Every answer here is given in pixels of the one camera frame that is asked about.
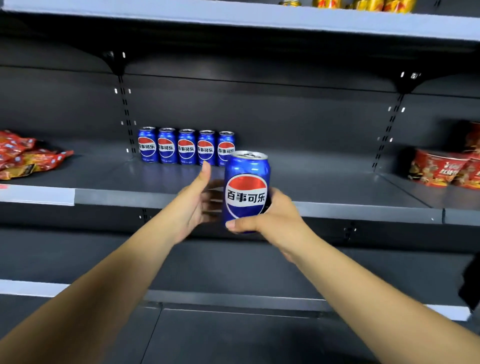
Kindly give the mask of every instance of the pepsi logo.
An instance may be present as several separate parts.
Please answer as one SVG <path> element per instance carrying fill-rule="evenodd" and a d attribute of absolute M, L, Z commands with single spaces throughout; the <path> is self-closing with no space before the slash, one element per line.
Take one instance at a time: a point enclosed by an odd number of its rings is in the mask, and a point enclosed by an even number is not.
<path fill-rule="evenodd" d="M 138 147 L 144 157 L 151 157 L 156 152 L 156 143 L 150 138 L 141 136 L 138 138 Z"/>
<path fill-rule="evenodd" d="M 254 174 L 238 174 L 225 187 L 225 202 L 234 218 L 254 216 L 262 212 L 267 199 L 267 183 Z"/>
<path fill-rule="evenodd" d="M 175 144 L 167 138 L 158 138 L 158 151 L 162 158 L 169 158 L 175 153 Z"/>
<path fill-rule="evenodd" d="M 188 139 L 180 139 L 178 142 L 179 154 L 183 159 L 190 159 L 195 154 L 195 144 Z"/>
<path fill-rule="evenodd" d="M 227 162 L 230 159 L 230 154 L 235 152 L 235 145 L 231 142 L 221 142 L 218 144 L 217 152 L 218 157 Z"/>
<path fill-rule="evenodd" d="M 198 157 L 201 160 L 209 160 L 215 153 L 215 148 L 208 140 L 199 140 L 197 145 Z"/>

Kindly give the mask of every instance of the store shelving unit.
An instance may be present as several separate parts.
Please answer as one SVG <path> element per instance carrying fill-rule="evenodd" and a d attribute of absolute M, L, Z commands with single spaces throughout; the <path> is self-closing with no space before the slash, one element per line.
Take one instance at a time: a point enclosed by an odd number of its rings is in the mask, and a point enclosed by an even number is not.
<path fill-rule="evenodd" d="M 458 290 L 480 250 L 480 193 L 415 184 L 397 157 L 445 148 L 458 121 L 478 120 L 480 6 L 418 0 L 402 16 L 262 2 L 0 0 L 0 128 L 75 151 L 0 184 L 0 306 L 13 317 L 0 335 L 195 178 L 199 166 L 141 162 L 144 125 L 235 131 L 316 233 L 479 332 Z M 225 331 L 245 347 L 225 346 Z M 196 332 L 199 346 L 180 350 Z M 302 350 L 373 359 L 275 248 L 210 224 L 172 251 L 107 360 L 244 350 L 251 362 L 272 350 L 278 363 Z"/>

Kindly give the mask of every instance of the blue soda can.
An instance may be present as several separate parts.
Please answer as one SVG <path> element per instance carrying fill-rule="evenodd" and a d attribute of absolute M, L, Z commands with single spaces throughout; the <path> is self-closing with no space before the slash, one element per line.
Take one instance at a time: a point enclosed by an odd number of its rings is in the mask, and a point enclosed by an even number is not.
<path fill-rule="evenodd" d="M 206 160 L 211 166 L 214 166 L 216 161 L 215 132 L 213 130 L 201 130 L 199 134 L 197 142 L 198 164 L 201 165 Z"/>
<path fill-rule="evenodd" d="M 263 212 L 270 183 L 270 164 L 263 153 L 238 150 L 225 167 L 223 223 Z"/>
<path fill-rule="evenodd" d="M 144 162 L 158 162 L 156 133 L 153 126 L 144 126 L 138 131 L 138 148 Z"/>
<path fill-rule="evenodd" d="M 158 153 L 162 163 L 177 163 L 177 136 L 173 128 L 161 128 L 158 131 Z"/>
<path fill-rule="evenodd" d="M 180 164 L 197 164 L 197 141 L 195 130 L 181 129 L 179 131 L 178 150 Z"/>
<path fill-rule="evenodd" d="M 233 132 L 219 132 L 218 133 L 218 147 L 217 165 L 224 167 L 227 165 L 230 155 L 235 151 L 235 133 Z"/>

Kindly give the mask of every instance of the person's right hand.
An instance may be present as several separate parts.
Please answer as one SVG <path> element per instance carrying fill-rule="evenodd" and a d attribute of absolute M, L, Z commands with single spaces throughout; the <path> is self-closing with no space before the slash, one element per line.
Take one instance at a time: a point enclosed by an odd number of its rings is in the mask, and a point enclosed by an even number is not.
<path fill-rule="evenodd" d="M 305 244 L 317 236 L 302 220 L 290 197 L 276 188 L 270 189 L 270 195 L 272 204 L 265 213 L 230 220 L 225 226 L 231 232 L 258 231 L 294 262 Z"/>

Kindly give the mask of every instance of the person's right arm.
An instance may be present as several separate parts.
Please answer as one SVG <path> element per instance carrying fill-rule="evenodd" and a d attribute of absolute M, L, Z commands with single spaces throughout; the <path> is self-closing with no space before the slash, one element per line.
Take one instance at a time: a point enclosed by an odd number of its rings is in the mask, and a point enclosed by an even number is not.
<path fill-rule="evenodd" d="M 297 265 L 383 364 L 478 364 L 480 337 L 406 296 L 303 222 L 290 198 L 273 190 L 264 214 L 227 222 L 258 231 Z"/>

